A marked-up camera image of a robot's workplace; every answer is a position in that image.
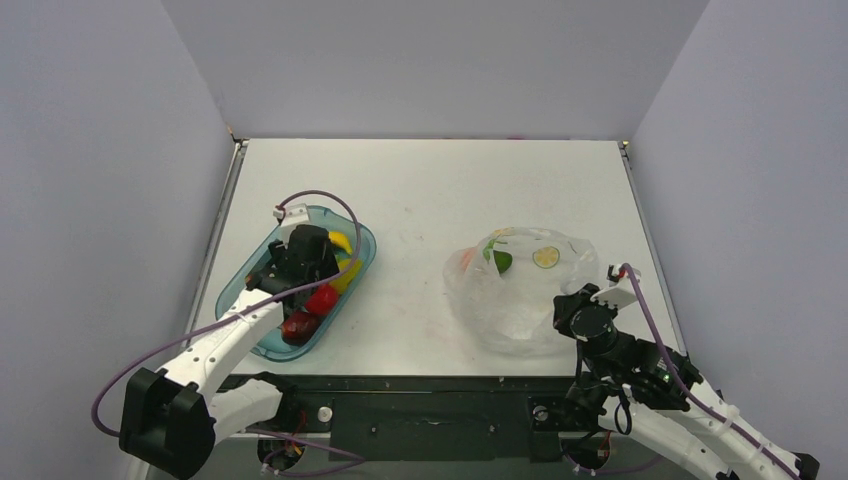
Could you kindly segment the yellow fake banana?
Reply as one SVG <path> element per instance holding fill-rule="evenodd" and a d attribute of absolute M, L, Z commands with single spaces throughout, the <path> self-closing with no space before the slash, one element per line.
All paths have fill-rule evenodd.
<path fill-rule="evenodd" d="M 348 256 L 353 255 L 352 243 L 344 233 L 339 231 L 329 231 L 328 239 L 335 249 L 344 251 Z"/>

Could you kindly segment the red fake apple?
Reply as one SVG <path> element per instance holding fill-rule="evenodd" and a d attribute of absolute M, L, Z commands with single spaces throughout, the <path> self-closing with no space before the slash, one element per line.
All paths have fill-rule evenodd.
<path fill-rule="evenodd" d="M 315 289 L 304 303 L 304 309 L 320 317 L 329 315 L 339 302 L 340 295 L 329 285 L 324 284 Z"/>

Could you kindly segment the yellow fake lemon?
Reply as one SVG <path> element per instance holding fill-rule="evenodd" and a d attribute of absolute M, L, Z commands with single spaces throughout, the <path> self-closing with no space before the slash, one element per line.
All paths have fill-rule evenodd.
<path fill-rule="evenodd" d="M 349 289 L 350 284 L 357 277 L 362 265 L 363 262 L 359 259 L 354 262 L 351 262 L 350 258 L 338 259 L 337 266 L 339 271 L 343 272 L 343 274 L 331 281 L 329 285 L 337 292 L 338 295 L 344 295 Z"/>

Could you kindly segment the dark red fake plum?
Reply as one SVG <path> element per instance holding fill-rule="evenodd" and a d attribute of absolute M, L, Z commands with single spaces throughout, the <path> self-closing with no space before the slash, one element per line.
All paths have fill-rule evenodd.
<path fill-rule="evenodd" d="M 281 324 L 281 339 L 288 345 L 303 345 L 314 336 L 322 322 L 321 316 L 307 311 L 294 311 Z"/>

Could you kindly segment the clear plastic bag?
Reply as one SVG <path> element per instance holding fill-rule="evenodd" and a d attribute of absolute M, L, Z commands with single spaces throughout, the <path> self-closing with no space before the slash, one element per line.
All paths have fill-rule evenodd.
<path fill-rule="evenodd" d="M 513 255 L 499 275 L 493 250 Z M 506 227 L 455 251 L 443 267 L 449 308 L 475 344 L 514 357 L 552 356 L 565 338 L 553 328 L 553 298 L 599 282 L 593 244 L 556 230 Z"/>

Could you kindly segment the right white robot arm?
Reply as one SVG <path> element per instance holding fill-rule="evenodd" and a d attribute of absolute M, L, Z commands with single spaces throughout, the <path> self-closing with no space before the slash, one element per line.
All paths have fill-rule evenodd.
<path fill-rule="evenodd" d="M 700 479 L 814 479 L 819 461 L 767 439 L 664 341 L 636 278 L 586 284 L 553 300 L 552 325 L 575 341 L 566 418 L 615 430 Z"/>

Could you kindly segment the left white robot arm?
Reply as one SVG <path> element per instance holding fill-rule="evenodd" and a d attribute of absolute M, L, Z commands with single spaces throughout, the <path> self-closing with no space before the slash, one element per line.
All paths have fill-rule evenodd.
<path fill-rule="evenodd" d="M 298 402 L 276 385 L 252 379 L 226 393 L 219 389 L 265 335 L 304 311 L 315 291 L 338 274 L 335 250 L 330 232 L 311 224 L 270 242 L 267 257 L 249 271 L 209 331 L 158 370 L 141 368 L 130 377 L 120 449 L 189 479 L 229 435 L 260 421 L 275 430 L 291 427 Z"/>

